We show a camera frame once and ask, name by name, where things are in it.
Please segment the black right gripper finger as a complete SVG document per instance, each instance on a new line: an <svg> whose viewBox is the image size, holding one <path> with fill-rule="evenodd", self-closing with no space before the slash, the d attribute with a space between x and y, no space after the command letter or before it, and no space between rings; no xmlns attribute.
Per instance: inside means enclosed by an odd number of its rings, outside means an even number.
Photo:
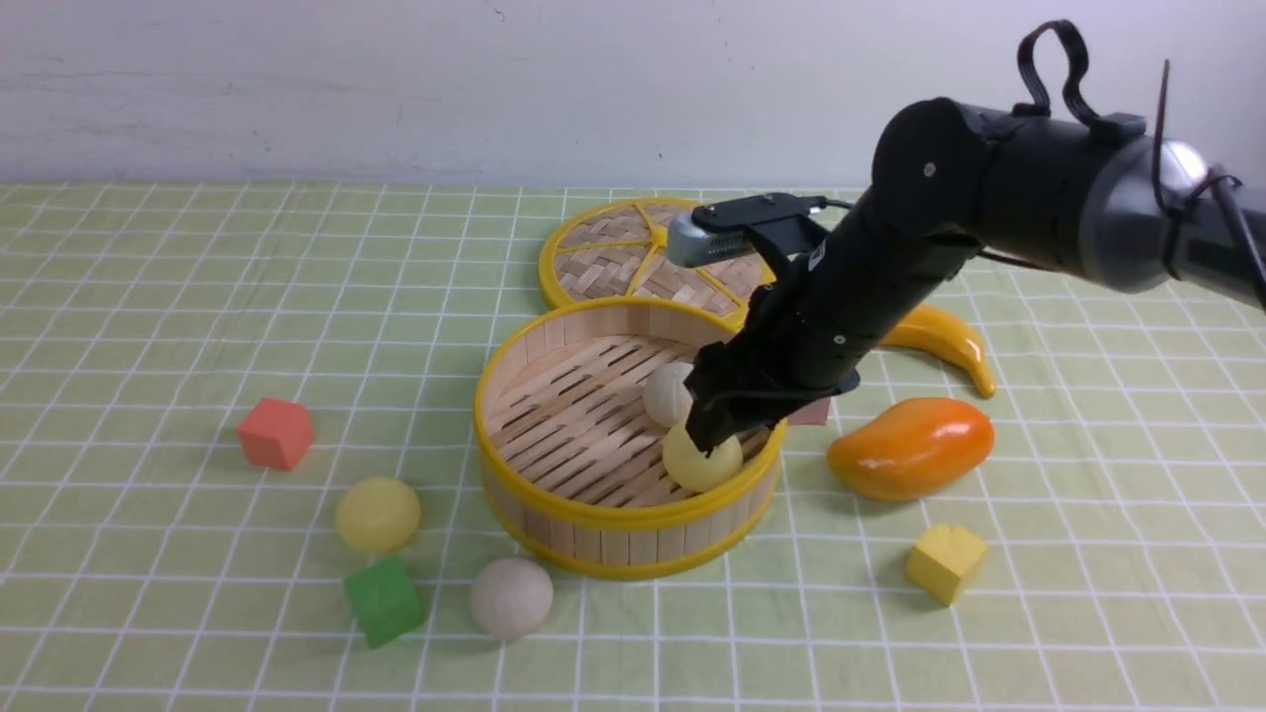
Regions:
<svg viewBox="0 0 1266 712"><path fill-rule="evenodd" d="M732 436L774 428L793 414L793 399L772 348L749 341L711 342L684 379L693 405L684 432L700 452Z"/></svg>

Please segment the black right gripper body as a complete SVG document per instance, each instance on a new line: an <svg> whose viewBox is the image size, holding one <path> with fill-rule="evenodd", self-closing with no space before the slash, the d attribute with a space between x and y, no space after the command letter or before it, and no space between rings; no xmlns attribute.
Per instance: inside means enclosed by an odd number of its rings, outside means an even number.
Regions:
<svg viewBox="0 0 1266 712"><path fill-rule="evenodd" d="M806 253L779 272L771 296L732 341L737 397L825 397L860 359L980 251L936 212L906 215L874 189L832 231L810 220L819 196L738 199L732 222L763 255Z"/></svg>

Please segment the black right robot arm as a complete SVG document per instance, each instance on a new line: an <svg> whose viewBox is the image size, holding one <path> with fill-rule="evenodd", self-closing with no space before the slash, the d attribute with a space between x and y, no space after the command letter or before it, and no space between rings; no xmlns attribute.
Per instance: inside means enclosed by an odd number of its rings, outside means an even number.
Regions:
<svg viewBox="0 0 1266 712"><path fill-rule="evenodd" d="M836 228L824 196L765 193L693 209L674 238L717 238L774 271L741 333L686 380L709 451L849 391L855 369L968 260L1000 252L1136 294L1167 281L1263 307L1263 193L1181 141L1112 141L1074 122L939 98L903 109Z"/></svg>

